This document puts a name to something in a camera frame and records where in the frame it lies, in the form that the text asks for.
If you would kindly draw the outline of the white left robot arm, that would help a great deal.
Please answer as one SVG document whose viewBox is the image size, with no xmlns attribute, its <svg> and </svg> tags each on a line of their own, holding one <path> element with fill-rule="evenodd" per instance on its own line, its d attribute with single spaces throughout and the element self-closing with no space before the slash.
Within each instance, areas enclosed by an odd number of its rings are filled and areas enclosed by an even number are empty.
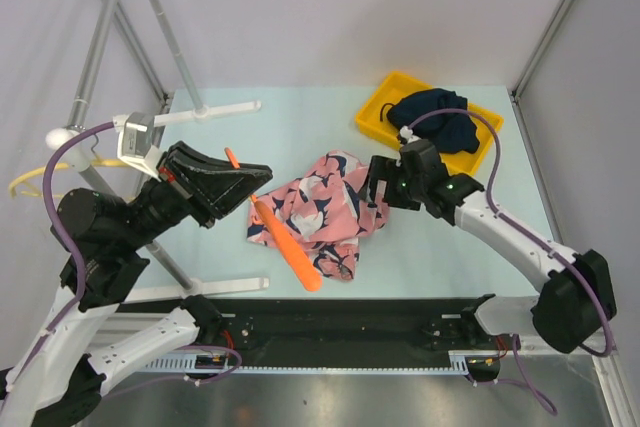
<svg viewBox="0 0 640 427">
<path fill-rule="evenodd" d="M 1 375 L 3 425 L 74 425 L 151 361 L 220 339 L 222 314 L 206 297 L 190 295 L 155 325 L 91 348 L 148 266 L 144 246 L 186 218 L 212 227 L 272 177 L 265 165 L 213 159 L 181 142 L 161 156 L 158 169 L 132 201 L 78 188 L 54 209 L 52 230 L 70 259 L 32 352 Z"/>
</svg>

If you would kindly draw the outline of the pink shark print shorts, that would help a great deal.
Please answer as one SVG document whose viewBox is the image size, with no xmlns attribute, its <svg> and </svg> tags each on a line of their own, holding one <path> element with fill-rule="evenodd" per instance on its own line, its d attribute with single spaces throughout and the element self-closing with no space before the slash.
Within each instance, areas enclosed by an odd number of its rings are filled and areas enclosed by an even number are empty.
<svg viewBox="0 0 640 427">
<path fill-rule="evenodd" d="M 293 240 L 324 277 L 350 282 L 360 259 L 359 240 L 388 222 L 389 205 L 378 195 L 364 201 L 368 165 L 352 154 L 333 150 L 302 176 L 261 195 Z"/>
</svg>

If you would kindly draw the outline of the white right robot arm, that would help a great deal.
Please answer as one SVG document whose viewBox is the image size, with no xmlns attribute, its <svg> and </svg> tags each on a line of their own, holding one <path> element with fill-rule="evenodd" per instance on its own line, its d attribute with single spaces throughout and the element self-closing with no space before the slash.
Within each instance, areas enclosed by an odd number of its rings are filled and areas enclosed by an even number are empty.
<svg viewBox="0 0 640 427">
<path fill-rule="evenodd" d="M 489 187 L 465 173 L 452 175 L 428 140 L 401 147 L 398 158 L 374 156 L 359 191 L 365 201 L 425 209 L 488 245 L 535 289 L 533 297 L 485 296 L 461 323 L 463 340 L 484 348 L 499 334 L 536 335 L 560 353 L 581 348 L 605 357 L 614 348 L 617 313 L 606 259 L 578 253 L 512 217 Z"/>
</svg>

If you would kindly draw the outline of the orange plastic hanger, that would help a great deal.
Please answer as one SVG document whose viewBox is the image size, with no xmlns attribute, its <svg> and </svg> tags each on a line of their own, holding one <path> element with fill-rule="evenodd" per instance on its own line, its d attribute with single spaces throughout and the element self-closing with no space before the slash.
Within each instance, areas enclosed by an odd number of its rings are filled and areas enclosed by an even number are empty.
<svg viewBox="0 0 640 427">
<path fill-rule="evenodd" d="M 294 240 L 284 224 L 279 221 L 268 206 L 257 199 L 255 194 L 249 196 L 261 223 L 270 233 L 281 256 L 289 265 L 298 281 L 309 292 L 317 292 L 323 285 L 322 276 L 313 267 L 302 247 Z"/>
</svg>

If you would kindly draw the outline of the navy blue shorts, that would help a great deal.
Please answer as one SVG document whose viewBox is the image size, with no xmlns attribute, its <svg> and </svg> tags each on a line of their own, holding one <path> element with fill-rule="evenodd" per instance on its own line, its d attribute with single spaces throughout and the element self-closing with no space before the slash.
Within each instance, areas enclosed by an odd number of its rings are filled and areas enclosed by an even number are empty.
<svg viewBox="0 0 640 427">
<path fill-rule="evenodd" d="M 455 91 L 441 88 L 412 93 L 397 103 L 385 103 L 379 120 L 388 120 L 396 129 L 410 126 L 420 116 L 443 109 L 467 110 L 468 100 Z M 475 153 L 480 146 L 477 127 L 469 116 L 460 113 L 441 113 L 427 118 L 412 127 L 419 138 L 433 143 L 440 153 Z"/>
</svg>

